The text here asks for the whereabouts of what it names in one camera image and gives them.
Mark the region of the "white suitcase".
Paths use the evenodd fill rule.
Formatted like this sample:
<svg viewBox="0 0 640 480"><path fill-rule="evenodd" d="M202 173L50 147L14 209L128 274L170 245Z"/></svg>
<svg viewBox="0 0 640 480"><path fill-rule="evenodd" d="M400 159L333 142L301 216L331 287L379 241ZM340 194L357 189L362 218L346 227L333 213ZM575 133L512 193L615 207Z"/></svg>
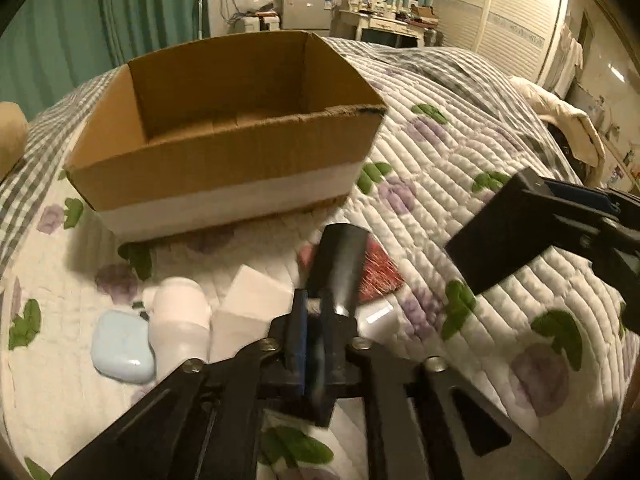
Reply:
<svg viewBox="0 0 640 480"><path fill-rule="evenodd" d="M276 32L280 29L280 16L276 12L258 12L241 18L243 32Z"/></svg>

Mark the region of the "floral quilted bedspread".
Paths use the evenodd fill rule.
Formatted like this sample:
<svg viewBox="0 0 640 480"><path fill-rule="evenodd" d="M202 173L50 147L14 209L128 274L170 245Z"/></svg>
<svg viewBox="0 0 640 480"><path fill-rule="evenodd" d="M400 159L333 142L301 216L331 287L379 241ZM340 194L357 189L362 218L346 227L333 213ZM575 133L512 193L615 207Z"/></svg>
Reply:
<svg viewBox="0 0 640 480"><path fill-rule="evenodd" d="M402 77L398 88L349 63L388 111L346 202L145 244L146 281L66 179L63 162L88 117L75 128L1 270L1 433L33 476L48 478L144 395L91 363L103 312L142 314L146 283L173 275L197 281L218 309L241 266L293 287L300 250L333 222L368 229L404 280L390 298L400 324L394 350L443 356L573 478L588 476L620 420L639 353L620 322L622 297L587 260L555 248L474 295L445 252L512 174L551 172L425 79Z"/></svg>

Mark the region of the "brown cardboard box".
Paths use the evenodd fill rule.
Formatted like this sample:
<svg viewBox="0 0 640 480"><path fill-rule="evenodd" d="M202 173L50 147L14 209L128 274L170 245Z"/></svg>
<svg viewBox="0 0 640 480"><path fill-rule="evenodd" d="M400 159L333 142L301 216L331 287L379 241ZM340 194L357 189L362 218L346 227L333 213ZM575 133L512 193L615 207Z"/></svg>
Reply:
<svg viewBox="0 0 640 480"><path fill-rule="evenodd" d="M310 32L198 40L122 66L65 170L107 229L142 242L345 197L386 110Z"/></svg>

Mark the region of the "cream crumpled cloth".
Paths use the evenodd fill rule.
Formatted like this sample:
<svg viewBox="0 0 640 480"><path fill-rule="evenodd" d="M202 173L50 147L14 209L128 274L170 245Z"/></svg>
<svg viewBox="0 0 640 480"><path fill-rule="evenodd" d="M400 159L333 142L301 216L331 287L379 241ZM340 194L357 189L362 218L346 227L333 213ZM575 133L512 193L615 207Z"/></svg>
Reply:
<svg viewBox="0 0 640 480"><path fill-rule="evenodd" d="M528 79L510 76L509 82L543 122L562 131L576 159L595 170L603 169L604 145L586 112Z"/></svg>

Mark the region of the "black cylindrical tube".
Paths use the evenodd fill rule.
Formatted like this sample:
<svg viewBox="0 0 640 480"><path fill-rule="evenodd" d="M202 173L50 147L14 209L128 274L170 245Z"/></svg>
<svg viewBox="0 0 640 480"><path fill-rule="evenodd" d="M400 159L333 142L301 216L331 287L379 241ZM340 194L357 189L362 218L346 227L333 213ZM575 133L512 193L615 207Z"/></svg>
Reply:
<svg viewBox="0 0 640 480"><path fill-rule="evenodd" d="M369 241L369 231L350 223L328 224L314 250L305 289L320 299L329 292L337 314L355 315L359 285Z"/></svg>

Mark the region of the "red rose tin case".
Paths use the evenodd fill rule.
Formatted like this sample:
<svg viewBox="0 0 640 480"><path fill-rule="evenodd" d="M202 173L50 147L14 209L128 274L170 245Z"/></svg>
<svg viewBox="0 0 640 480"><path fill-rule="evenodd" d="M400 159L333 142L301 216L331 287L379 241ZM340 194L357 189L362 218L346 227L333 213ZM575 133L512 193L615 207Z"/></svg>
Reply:
<svg viewBox="0 0 640 480"><path fill-rule="evenodd" d="M303 272L304 288L317 245L304 246L298 254L300 270ZM386 255L382 246L369 235L366 260L364 260L359 285L358 307L396 292L397 289L401 288L402 284L404 284L404 280L400 276L395 263ZM333 304L333 299L329 292L325 292L320 299L331 299Z"/></svg>

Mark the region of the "grey mini fridge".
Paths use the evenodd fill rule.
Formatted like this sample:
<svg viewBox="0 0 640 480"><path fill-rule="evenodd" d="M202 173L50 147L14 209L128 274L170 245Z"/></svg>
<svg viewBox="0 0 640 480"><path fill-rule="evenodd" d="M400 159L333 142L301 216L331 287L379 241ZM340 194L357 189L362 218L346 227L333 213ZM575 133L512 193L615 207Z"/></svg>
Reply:
<svg viewBox="0 0 640 480"><path fill-rule="evenodd" d="M308 30L327 35L332 21L332 3L328 0L280 0L279 14L283 30Z"/></svg>

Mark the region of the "white plastic bottle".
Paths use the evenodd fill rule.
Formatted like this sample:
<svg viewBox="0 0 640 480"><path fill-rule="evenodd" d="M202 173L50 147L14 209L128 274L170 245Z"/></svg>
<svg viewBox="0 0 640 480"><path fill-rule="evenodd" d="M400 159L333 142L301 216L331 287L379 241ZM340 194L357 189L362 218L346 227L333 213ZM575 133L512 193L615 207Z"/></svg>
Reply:
<svg viewBox="0 0 640 480"><path fill-rule="evenodd" d="M153 289L149 317L158 382L187 360L208 361L212 308L197 282L180 276L160 282Z"/></svg>

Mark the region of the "grey checked blanket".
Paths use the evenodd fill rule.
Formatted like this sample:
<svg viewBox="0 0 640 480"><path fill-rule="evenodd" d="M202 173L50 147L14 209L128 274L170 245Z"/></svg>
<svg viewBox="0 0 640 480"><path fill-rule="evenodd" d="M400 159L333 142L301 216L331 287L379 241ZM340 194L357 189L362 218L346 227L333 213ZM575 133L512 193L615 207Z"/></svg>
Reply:
<svg viewBox="0 0 640 480"><path fill-rule="evenodd" d="M342 38L328 38L326 43L347 61L370 68L376 76L391 76L398 88L406 86L402 77L425 79L430 87L458 99L470 116L488 124L495 122L499 136L513 136L513 147L533 152L552 177L578 181L568 157L508 76L479 54L447 47L397 49ZM1 182L2 271L15 260L48 188L61 172L63 151L72 146L75 128L90 115L114 75L114 70L109 70L89 80L28 124L25 154Z"/></svg>

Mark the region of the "beige pillow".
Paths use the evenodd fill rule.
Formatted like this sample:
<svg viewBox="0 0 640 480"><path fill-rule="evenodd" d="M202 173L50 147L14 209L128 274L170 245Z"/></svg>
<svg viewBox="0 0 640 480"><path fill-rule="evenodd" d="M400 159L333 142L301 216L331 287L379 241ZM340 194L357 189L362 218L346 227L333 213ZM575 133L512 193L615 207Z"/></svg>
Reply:
<svg viewBox="0 0 640 480"><path fill-rule="evenodd" d="M28 121L14 102L0 103L0 178L4 180L23 158L26 150Z"/></svg>

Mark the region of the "green curtain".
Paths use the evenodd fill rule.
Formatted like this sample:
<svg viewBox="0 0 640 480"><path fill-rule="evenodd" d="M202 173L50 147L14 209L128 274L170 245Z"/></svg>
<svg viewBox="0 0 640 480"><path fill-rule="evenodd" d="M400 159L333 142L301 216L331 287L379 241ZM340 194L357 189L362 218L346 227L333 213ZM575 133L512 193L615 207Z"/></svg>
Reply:
<svg viewBox="0 0 640 480"><path fill-rule="evenodd" d="M207 0L25 0L1 34L1 97L34 118L95 76L208 33Z"/></svg>

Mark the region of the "small white box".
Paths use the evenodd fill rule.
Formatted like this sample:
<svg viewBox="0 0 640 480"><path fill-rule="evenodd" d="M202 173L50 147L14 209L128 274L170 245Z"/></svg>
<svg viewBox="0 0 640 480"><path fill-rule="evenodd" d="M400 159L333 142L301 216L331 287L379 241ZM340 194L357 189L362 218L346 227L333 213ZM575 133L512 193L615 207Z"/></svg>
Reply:
<svg viewBox="0 0 640 480"><path fill-rule="evenodd" d="M226 298L212 318L209 362L233 358L265 338L274 318L291 310L294 288L249 266L241 266Z"/></svg>

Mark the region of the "white canister red cap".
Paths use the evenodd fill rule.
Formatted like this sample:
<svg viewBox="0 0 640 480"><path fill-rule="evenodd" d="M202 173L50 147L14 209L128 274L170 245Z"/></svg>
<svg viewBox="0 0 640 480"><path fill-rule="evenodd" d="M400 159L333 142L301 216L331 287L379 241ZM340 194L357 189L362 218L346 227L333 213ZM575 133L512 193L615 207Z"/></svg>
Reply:
<svg viewBox="0 0 640 480"><path fill-rule="evenodd" d="M360 306L356 311L358 334L386 344L399 330L397 309L385 298Z"/></svg>

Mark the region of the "white dressing table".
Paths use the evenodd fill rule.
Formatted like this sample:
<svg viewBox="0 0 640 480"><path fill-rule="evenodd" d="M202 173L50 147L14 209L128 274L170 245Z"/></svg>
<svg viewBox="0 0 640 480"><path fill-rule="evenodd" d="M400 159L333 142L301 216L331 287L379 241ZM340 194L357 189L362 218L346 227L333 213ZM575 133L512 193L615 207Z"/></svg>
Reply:
<svg viewBox="0 0 640 480"><path fill-rule="evenodd" d="M418 48L440 47L444 41L444 35L437 29L426 27L422 23L383 18L375 14L355 12L346 9L338 9L334 12L330 36L338 38L362 41L366 30L374 32L388 32L397 37L399 46L401 38L413 38Z"/></svg>

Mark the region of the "white sliding wardrobe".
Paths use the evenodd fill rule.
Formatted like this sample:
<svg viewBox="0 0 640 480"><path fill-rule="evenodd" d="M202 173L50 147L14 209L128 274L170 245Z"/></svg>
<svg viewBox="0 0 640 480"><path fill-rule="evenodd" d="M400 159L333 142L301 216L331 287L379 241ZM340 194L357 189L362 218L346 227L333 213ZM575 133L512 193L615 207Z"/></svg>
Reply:
<svg viewBox="0 0 640 480"><path fill-rule="evenodd" d="M479 54L509 76L542 84L568 0L433 0L445 47Z"/></svg>

